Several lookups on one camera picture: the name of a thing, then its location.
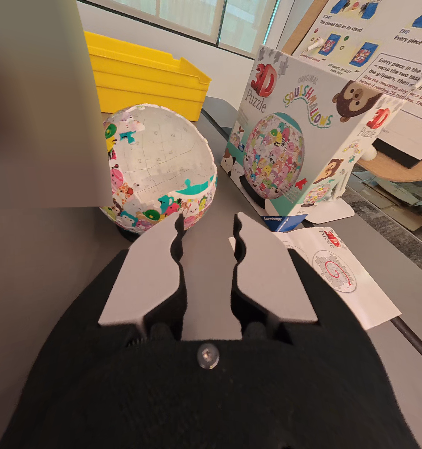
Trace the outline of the yellow plastic bin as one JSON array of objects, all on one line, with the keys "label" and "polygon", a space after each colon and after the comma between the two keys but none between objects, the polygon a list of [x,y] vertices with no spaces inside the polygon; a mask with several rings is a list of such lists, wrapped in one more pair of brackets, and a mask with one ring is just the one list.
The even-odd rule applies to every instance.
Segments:
[{"label": "yellow plastic bin", "polygon": [[211,78],[185,58],[84,31],[102,113],[138,104],[198,121]]}]

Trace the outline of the instruction poster board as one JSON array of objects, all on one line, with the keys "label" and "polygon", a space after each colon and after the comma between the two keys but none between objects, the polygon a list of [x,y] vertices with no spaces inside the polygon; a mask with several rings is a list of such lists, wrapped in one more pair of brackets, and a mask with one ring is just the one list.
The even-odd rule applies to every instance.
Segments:
[{"label": "instruction poster board", "polygon": [[[321,48],[307,47],[317,38]],[[293,55],[406,99],[422,120],[422,0],[328,1]]]}]

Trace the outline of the colourful partly built puzzle ball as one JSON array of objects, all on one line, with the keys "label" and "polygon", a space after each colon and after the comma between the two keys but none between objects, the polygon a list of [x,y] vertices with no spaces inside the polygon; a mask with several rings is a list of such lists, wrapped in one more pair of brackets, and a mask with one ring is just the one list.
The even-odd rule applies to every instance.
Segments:
[{"label": "colourful partly built puzzle ball", "polygon": [[140,104],[110,115],[103,128],[112,206],[101,210],[115,225],[152,228],[178,212],[187,230],[204,216],[218,171],[194,124],[166,107]]}]

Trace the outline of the black and white box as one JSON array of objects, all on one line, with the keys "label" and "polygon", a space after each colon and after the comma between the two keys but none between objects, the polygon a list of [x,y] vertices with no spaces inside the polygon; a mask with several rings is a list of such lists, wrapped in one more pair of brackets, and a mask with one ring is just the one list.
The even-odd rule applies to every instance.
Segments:
[{"label": "black and white box", "polygon": [[422,120],[399,111],[372,145],[378,153],[413,168],[422,161]]}]

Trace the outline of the white instruction leaflet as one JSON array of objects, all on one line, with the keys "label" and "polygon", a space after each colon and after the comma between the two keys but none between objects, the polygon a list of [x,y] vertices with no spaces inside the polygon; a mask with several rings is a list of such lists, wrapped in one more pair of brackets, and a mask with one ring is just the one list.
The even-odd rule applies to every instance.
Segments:
[{"label": "white instruction leaflet", "polygon": [[400,315],[367,270],[330,227],[273,232],[288,249],[297,251],[368,330]]}]

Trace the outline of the round wooden table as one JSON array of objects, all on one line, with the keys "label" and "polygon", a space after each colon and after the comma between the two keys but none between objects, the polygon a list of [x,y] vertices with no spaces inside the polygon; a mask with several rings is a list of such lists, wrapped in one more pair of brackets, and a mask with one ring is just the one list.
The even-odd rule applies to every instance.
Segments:
[{"label": "round wooden table", "polygon": [[376,139],[373,146],[377,150],[376,158],[371,161],[360,159],[358,165],[386,181],[403,183],[422,181],[422,159],[416,160],[417,164],[409,168],[401,162],[410,162],[410,155],[380,139]]}]

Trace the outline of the white metal sign stand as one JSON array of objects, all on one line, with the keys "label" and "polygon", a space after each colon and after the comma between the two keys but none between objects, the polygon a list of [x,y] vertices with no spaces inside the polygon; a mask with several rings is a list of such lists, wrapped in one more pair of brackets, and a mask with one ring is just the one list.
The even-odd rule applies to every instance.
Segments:
[{"label": "white metal sign stand", "polygon": [[313,225],[342,220],[354,216],[353,208],[342,199],[346,191],[352,168],[343,169],[340,179],[331,187],[316,208],[306,216],[305,220]]}]

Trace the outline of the flattened cardboard sheet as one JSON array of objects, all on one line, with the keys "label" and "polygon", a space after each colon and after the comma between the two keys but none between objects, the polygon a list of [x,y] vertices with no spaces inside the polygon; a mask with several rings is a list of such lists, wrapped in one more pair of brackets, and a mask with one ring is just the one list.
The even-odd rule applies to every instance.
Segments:
[{"label": "flattened cardboard sheet", "polygon": [[422,230],[422,181],[388,181],[369,171],[354,171],[348,185],[407,230]]}]

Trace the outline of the window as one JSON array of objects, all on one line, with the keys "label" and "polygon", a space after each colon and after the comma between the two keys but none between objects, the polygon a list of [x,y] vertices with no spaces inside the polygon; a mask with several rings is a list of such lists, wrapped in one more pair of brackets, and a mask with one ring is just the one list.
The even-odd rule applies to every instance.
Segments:
[{"label": "window", "polygon": [[274,0],[85,1],[247,57],[253,56],[259,45],[265,43],[279,2]]}]

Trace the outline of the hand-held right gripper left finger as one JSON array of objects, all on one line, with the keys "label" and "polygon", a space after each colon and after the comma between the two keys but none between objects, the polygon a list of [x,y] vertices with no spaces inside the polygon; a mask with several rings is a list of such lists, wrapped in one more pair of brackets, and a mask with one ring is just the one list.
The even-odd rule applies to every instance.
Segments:
[{"label": "hand-held right gripper left finger", "polygon": [[182,238],[184,217],[174,212],[129,247],[102,314],[101,326],[134,325],[143,337],[157,323],[181,340],[187,309]]}]

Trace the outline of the puzzle box with ball picture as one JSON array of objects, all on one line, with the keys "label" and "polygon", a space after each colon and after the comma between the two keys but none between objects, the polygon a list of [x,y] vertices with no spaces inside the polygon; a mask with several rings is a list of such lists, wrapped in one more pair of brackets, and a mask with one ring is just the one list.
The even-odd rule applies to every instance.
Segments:
[{"label": "puzzle box with ball picture", "polygon": [[405,100],[261,45],[221,166],[273,232],[338,199]]}]

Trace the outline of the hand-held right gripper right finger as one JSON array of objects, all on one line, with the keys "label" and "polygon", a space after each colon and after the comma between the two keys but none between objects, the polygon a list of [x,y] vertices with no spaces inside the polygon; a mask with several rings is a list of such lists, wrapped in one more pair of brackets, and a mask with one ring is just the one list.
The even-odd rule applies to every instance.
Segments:
[{"label": "hand-held right gripper right finger", "polygon": [[234,216],[233,236],[236,264],[230,305],[242,335],[252,323],[262,324],[270,337],[283,334],[284,323],[316,324],[317,315],[285,244],[243,212]]}]

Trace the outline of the black round ball stand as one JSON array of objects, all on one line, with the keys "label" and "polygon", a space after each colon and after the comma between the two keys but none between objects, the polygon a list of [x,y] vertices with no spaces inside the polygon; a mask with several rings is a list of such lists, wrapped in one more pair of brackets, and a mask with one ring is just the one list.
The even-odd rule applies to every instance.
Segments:
[{"label": "black round ball stand", "polygon": [[120,235],[131,243],[135,242],[136,239],[141,237],[144,233],[146,233],[147,230],[149,230],[151,228],[151,226],[148,226],[148,227],[136,226],[136,227],[126,228],[119,224],[116,224],[116,227],[117,227]]}]

